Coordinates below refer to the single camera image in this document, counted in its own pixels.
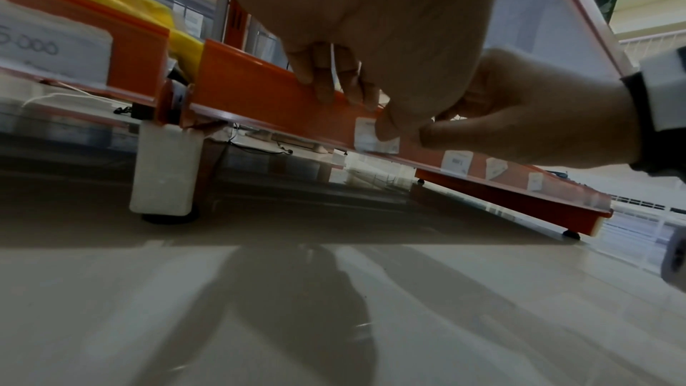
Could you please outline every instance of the shelf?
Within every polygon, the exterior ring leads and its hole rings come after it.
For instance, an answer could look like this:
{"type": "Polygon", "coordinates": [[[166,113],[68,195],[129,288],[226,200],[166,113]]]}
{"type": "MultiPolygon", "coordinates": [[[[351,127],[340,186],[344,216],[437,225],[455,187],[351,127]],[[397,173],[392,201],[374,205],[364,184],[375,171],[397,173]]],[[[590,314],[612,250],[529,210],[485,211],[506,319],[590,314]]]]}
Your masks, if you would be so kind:
{"type": "MultiPolygon", "coordinates": [[[[199,76],[189,97],[189,108],[204,116],[351,151],[354,151],[356,119],[378,115],[378,112],[370,113],[351,106],[340,93],[333,104],[320,104],[313,89],[299,84],[292,73],[215,41],[205,45],[199,76]]],[[[444,153],[423,149],[408,138],[401,138],[399,154],[374,155],[442,173],[444,153]]],[[[482,154],[473,156],[466,178],[468,182],[592,210],[606,217],[611,215],[611,200],[606,194],[536,167],[507,163],[503,173],[487,179],[488,159],[482,154]],[[538,191],[528,190],[531,174],[540,180],[538,191]]]]}
{"type": "MultiPolygon", "coordinates": [[[[131,102],[155,105],[164,86],[168,29],[91,0],[8,1],[109,32],[112,45],[104,93],[131,102]]],[[[78,81],[72,84],[82,85],[78,81]]]]}

